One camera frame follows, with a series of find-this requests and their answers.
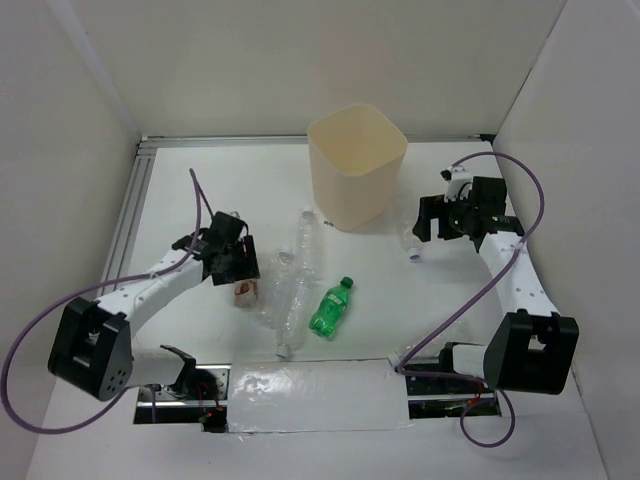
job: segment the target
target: wall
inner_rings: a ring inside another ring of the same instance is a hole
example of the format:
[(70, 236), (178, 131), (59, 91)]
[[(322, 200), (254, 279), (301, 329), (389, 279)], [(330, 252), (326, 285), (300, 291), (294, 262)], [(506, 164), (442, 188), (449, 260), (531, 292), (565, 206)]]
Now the wall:
[[(569, 0), (495, 145), (545, 187), (532, 250), (554, 302), (581, 326), (576, 369), (612, 480), (640, 478), (639, 5)], [(530, 222), (535, 194), (503, 167)]]
[[(44, 0), (0, 5), (0, 358), (47, 304), (99, 278), (134, 142)], [(57, 322), (30, 335), (10, 375), (18, 411), (40, 424)], [(2, 478), (24, 478), (36, 436), (0, 412)]]
[(304, 133), (354, 102), (465, 135), (498, 131), (564, 1), (71, 4), (148, 135)]

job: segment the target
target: white floor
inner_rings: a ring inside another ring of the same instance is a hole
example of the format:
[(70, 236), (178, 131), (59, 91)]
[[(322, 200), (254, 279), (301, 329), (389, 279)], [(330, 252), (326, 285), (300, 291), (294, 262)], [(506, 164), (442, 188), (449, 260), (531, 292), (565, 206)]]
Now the white floor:
[[(478, 142), (410, 144), (401, 185), (417, 197), (441, 193), (438, 172), (489, 149)], [(260, 260), (291, 243), (295, 214), (312, 201), (305, 145), (171, 148), (158, 151), (130, 271), (142, 271), (193, 228), (187, 168), (195, 168), (215, 209), (237, 210), (255, 236)], [(493, 158), (469, 164), (497, 176)], [(442, 322), (488, 280), (470, 242), (433, 241), (424, 263), (409, 264), (389, 215), (354, 233), (322, 225), (322, 289), (348, 275), (354, 303), (337, 338), (309, 335), (299, 360), (386, 358)], [(200, 363), (272, 361), (273, 331), (233, 308), (231, 287), (205, 282), (176, 299), (139, 333), (155, 347), (171, 343)], [(447, 338), (486, 342), (501, 318), (495, 294), (481, 301)], [(455, 419), (421, 420), (378, 432), (200, 433), (197, 426), (132, 425), (135, 393), (80, 432), (38, 441), (30, 479), (72, 478), (606, 478), (572, 378), (558, 397), (514, 394), (516, 433), (492, 451), (466, 442)], [(363, 408), (371, 399), (363, 398)], [(83, 420), (99, 405), (58, 381), (45, 425)], [(468, 421), (480, 438), (497, 438), (507, 418)]]

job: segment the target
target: green bottle cap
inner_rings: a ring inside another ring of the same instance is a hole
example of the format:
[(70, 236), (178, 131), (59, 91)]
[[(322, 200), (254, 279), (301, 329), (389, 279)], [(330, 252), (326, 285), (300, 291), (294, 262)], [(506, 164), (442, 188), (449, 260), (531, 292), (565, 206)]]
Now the green bottle cap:
[(342, 280), (340, 280), (340, 285), (351, 288), (353, 287), (353, 280), (351, 280), (349, 277), (343, 277)]

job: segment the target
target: green plastic bottle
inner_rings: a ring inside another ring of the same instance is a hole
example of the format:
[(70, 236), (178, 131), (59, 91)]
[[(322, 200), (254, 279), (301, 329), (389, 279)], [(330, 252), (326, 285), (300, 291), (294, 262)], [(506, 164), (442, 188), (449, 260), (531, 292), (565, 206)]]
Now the green plastic bottle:
[(330, 288), (326, 293), (316, 313), (311, 317), (309, 328), (317, 335), (331, 338), (336, 333), (340, 319), (349, 305), (349, 294), (353, 280), (344, 277), (340, 285)]

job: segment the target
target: trash bin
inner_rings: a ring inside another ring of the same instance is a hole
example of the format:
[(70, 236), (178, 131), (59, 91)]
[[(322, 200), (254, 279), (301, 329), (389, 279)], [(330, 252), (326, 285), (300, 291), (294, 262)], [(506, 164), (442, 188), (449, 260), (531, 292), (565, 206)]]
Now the trash bin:
[(316, 204), (331, 223), (353, 230), (385, 212), (407, 139), (371, 105), (352, 105), (307, 130)]

